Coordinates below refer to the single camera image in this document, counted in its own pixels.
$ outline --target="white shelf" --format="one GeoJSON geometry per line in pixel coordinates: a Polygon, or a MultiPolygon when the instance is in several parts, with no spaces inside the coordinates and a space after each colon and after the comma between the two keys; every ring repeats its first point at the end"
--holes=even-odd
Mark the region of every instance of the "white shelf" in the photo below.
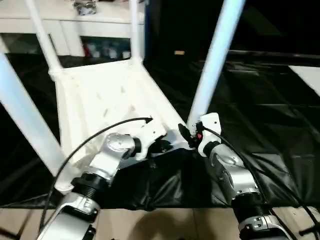
{"type": "MultiPolygon", "coordinates": [[[[128,1],[98,2],[98,12],[93,15],[78,16],[70,0],[35,0],[43,20],[84,21],[101,23],[130,23],[128,1]]],[[[144,23],[144,3],[139,5],[139,23],[144,23]]],[[[1,0],[0,19],[29,19],[24,0],[1,0]]]]}

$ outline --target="white pole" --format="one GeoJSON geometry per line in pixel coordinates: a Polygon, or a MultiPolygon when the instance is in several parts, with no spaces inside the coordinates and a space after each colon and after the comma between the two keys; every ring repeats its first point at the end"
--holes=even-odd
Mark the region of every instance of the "white pole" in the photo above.
{"type": "Polygon", "coordinates": [[[51,43],[48,33],[44,28],[34,0],[25,0],[25,4],[29,10],[31,20],[36,30],[36,36],[39,40],[45,60],[49,66],[49,71],[61,69],[62,67],[59,62],[58,56],[56,54],[54,46],[51,43]]]}
{"type": "Polygon", "coordinates": [[[139,51],[139,19],[138,19],[138,0],[129,0],[131,12],[131,58],[141,61],[139,51]]]}
{"type": "MultiPolygon", "coordinates": [[[[0,102],[52,175],[55,176],[65,156],[3,53],[0,53],[0,102]]],[[[75,171],[74,168],[67,165],[55,187],[61,192],[70,190],[72,187],[70,182],[76,174],[75,171]]]]}
{"type": "Polygon", "coordinates": [[[195,131],[194,124],[208,111],[245,2],[246,0],[223,2],[187,121],[191,133],[195,131]]]}

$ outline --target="black tarp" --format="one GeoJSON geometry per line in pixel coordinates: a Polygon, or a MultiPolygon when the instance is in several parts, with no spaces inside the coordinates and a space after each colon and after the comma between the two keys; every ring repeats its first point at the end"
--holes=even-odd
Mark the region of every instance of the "black tarp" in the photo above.
{"type": "MultiPolygon", "coordinates": [[[[8,57],[59,139],[55,85],[45,59],[24,54],[8,57]]],[[[69,56],[60,60],[65,67],[100,62],[69,56]]],[[[145,66],[187,120],[203,65],[146,62],[145,66]]],[[[275,173],[307,205],[320,205],[320,98],[288,66],[227,61],[209,112],[219,113],[222,135],[257,168],[275,173]]],[[[3,107],[0,114],[5,133],[0,205],[42,208],[53,178],[3,107]]],[[[257,178],[268,204],[297,205],[269,178],[259,174],[257,178]]],[[[180,149],[120,170],[102,207],[225,207],[218,181],[206,159],[180,149]]],[[[56,193],[52,205],[59,198],[56,193]]]]}

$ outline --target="floor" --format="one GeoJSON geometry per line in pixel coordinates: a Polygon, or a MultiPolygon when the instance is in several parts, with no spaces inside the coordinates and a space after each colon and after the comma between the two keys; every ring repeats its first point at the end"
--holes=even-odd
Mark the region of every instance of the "floor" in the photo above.
{"type": "MultiPolygon", "coordinates": [[[[276,213],[294,233],[312,225],[301,208],[275,208],[276,213]]],[[[311,209],[320,219],[316,210],[311,209]]],[[[20,235],[21,240],[34,240],[41,210],[0,209],[0,229],[20,235]]],[[[143,210],[106,209],[94,223],[96,240],[238,240],[238,223],[232,209],[164,208],[143,210]]],[[[9,238],[0,236],[0,240],[9,238]]],[[[309,234],[298,237],[313,240],[309,234]]]]}

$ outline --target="white cabinet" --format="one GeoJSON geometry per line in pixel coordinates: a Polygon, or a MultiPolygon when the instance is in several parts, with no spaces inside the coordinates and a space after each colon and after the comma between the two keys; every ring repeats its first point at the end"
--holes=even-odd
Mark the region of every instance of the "white cabinet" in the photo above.
{"type": "MultiPolygon", "coordinates": [[[[97,14],[78,16],[68,0],[35,0],[44,28],[60,56],[84,56],[83,37],[129,39],[130,9],[123,0],[99,2],[97,14]]],[[[144,3],[139,5],[140,49],[144,55],[144,3]]],[[[0,36],[35,34],[24,0],[0,1],[0,36]]],[[[8,41],[0,37],[0,52],[8,53],[8,41]]]]}

